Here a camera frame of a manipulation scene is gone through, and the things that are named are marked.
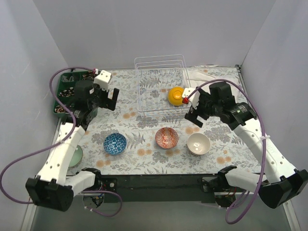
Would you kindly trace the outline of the yellow bowl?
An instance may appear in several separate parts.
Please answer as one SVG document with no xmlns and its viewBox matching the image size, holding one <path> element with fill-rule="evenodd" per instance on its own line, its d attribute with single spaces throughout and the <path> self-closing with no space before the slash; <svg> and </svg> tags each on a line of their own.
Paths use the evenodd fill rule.
<svg viewBox="0 0 308 231">
<path fill-rule="evenodd" d="M 184 92 L 184 88 L 182 87 L 173 87 L 169 90 L 167 99 L 168 102 L 173 106 L 181 106 L 182 103 L 182 94 Z"/>
</svg>

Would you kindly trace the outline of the orange patterned bowl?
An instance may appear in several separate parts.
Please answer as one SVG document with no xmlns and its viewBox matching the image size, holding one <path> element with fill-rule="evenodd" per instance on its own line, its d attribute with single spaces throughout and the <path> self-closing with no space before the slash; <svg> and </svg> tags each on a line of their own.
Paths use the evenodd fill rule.
<svg viewBox="0 0 308 231">
<path fill-rule="evenodd" d="M 156 132 L 155 141 L 159 147 L 170 149 L 178 144 L 179 135 L 173 128 L 164 127 Z"/>
</svg>

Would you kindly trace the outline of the blue triangle patterned bowl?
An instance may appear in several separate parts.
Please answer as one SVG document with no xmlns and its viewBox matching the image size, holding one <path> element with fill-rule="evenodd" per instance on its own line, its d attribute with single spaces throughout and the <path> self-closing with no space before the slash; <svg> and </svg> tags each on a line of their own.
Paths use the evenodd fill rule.
<svg viewBox="0 0 308 231">
<path fill-rule="evenodd" d="M 113 133 L 106 137 L 103 142 L 104 150 L 110 155 L 119 155 L 127 146 L 126 138 L 120 133 Z"/>
</svg>

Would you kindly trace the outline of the white wire dish rack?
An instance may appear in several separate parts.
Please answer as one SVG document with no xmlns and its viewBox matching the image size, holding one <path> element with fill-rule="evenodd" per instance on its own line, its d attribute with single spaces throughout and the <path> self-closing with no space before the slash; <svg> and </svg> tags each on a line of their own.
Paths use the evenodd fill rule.
<svg viewBox="0 0 308 231">
<path fill-rule="evenodd" d="M 168 99 L 173 87 L 191 86 L 184 56 L 181 54 L 137 57 L 134 59 L 137 78 L 137 109 L 145 121 L 179 120 L 188 105 L 174 106 Z"/>
</svg>

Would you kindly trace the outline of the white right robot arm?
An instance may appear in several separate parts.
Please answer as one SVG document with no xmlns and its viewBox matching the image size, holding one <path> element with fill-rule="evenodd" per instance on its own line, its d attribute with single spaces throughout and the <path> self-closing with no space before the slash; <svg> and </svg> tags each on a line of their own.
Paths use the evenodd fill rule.
<svg viewBox="0 0 308 231">
<path fill-rule="evenodd" d="M 298 170 L 277 149 L 265 134 L 261 117 L 247 103 L 237 103 L 228 80 L 211 80 L 209 90 L 201 87 L 185 88 L 182 102 L 191 104 L 185 119 L 202 127 L 204 120 L 219 117 L 246 144 L 261 164 L 259 174 L 249 173 L 236 166 L 228 166 L 206 183 L 212 189 L 229 191 L 233 187 L 257 193 L 270 208 L 276 208 L 299 195 L 308 182 L 308 172 Z"/>
</svg>

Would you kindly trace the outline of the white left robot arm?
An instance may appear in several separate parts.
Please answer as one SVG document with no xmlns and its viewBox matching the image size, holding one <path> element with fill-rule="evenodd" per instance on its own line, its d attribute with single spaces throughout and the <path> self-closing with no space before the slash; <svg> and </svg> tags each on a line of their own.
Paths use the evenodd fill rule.
<svg viewBox="0 0 308 231">
<path fill-rule="evenodd" d="M 26 189 L 33 204 L 59 211 L 67 211 L 74 196 L 82 191 L 95 193 L 102 188 L 101 173 L 94 168 L 84 168 L 66 178 L 70 161 L 98 108 L 115 110 L 119 89 L 108 97 L 108 82 L 82 80 L 75 84 L 72 107 L 60 125 L 56 147 L 35 178 L 29 178 Z"/>
</svg>

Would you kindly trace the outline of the white bowl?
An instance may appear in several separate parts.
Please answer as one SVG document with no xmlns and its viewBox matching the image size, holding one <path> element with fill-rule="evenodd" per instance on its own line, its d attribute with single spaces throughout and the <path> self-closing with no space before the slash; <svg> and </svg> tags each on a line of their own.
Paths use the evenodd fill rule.
<svg viewBox="0 0 308 231">
<path fill-rule="evenodd" d="M 187 139 L 187 147 L 191 154 L 201 156 L 209 152 L 211 141 L 202 133 L 194 133 Z"/>
</svg>

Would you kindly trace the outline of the green compartment organizer tray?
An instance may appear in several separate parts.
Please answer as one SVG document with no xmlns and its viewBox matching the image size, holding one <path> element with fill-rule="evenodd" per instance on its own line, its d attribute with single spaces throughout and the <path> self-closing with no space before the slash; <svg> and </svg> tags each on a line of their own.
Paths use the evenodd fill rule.
<svg viewBox="0 0 308 231">
<path fill-rule="evenodd" d="M 76 98 L 75 97 L 75 86 L 78 85 L 77 95 L 79 96 L 80 87 L 85 86 L 85 80 L 94 81 L 95 75 L 92 71 L 77 71 L 71 69 L 69 72 L 64 72 L 61 74 L 58 81 L 58 88 L 56 90 L 56 94 L 58 99 L 72 111 L 75 116 L 76 110 L 87 111 L 92 110 L 96 107 L 95 101 L 93 98 Z"/>
</svg>

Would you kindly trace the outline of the floral patterned table mat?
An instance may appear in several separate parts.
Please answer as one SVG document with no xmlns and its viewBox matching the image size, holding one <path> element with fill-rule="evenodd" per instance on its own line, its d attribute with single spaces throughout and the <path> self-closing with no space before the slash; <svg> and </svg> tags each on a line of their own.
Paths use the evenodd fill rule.
<svg viewBox="0 0 308 231">
<path fill-rule="evenodd" d="M 119 89 L 114 111 L 100 109 L 79 142 L 83 150 L 81 162 L 68 170 L 74 175 L 85 167 L 94 167 L 103 174 L 204 174 L 216 173 L 235 165 L 247 172 L 258 173 L 260 164 L 227 125 L 218 118 L 208 119 L 202 128 L 184 118 L 179 120 L 145 121 L 137 109 L 137 78 L 134 70 L 112 71 L 112 88 Z M 159 147 L 156 132 L 173 128 L 179 135 L 178 144 L 170 149 Z M 103 148 L 105 138 L 120 133 L 127 139 L 125 151 L 111 156 Z M 195 156 L 187 149 L 187 139 L 194 133 L 205 134 L 211 141 L 210 151 Z"/>
</svg>

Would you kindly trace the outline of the light green flower bowl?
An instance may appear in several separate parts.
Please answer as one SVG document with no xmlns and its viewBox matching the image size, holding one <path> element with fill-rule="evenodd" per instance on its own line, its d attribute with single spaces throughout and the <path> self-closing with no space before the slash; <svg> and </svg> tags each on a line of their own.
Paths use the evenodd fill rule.
<svg viewBox="0 0 308 231">
<path fill-rule="evenodd" d="M 81 162 L 82 158 L 83 158 L 83 150 L 78 145 L 69 163 L 69 168 L 77 166 Z"/>
</svg>

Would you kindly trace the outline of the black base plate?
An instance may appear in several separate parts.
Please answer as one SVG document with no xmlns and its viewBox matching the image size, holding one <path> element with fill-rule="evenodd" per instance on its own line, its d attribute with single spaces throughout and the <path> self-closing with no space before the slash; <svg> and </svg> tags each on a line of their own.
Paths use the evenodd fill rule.
<svg viewBox="0 0 308 231">
<path fill-rule="evenodd" d="M 243 190 L 227 186 L 210 188 L 216 174 L 101 175 L 93 189 L 117 193 L 123 202 L 214 203 L 215 196 L 234 199 Z"/>
</svg>

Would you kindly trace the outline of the aluminium frame rail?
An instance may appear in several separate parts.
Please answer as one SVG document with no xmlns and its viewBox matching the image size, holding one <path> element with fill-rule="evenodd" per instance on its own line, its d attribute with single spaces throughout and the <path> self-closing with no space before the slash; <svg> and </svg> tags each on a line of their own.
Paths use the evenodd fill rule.
<svg viewBox="0 0 308 231">
<path fill-rule="evenodd" d="M 108 176 L 123 200 L 106 195 L 98 208 L 88 211 L 91 195 L 77 196 L 60 212 L 38 207 L 26 226 L 30 231 L 298 231 L 291 203 L 276 209 L 256 199 L 238 223 L 225 221 L 232 198 L 213 193 L 201 184 L 202 175 Z"/>
</svg>

